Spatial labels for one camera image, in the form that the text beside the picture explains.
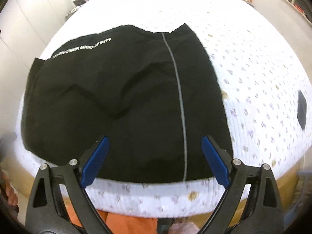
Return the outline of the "left hand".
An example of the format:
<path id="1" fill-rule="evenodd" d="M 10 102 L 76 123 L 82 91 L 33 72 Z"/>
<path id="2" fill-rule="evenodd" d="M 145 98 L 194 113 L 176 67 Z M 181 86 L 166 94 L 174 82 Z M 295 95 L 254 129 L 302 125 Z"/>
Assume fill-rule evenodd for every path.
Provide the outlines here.
<path id="1" fill-rule="evenodd" d="M 10 183 L 8 176 L 3 171 L 1 171 L 1 175 L 5 182 L 5 192 L 6 192 L 6 195 L 8 196 L 8 199 L 7 199 L 8 204 L 11 206 L 17 206 L 18 197 L 15 194 L 14 189 L 11 187 L 11 183 Z"/>

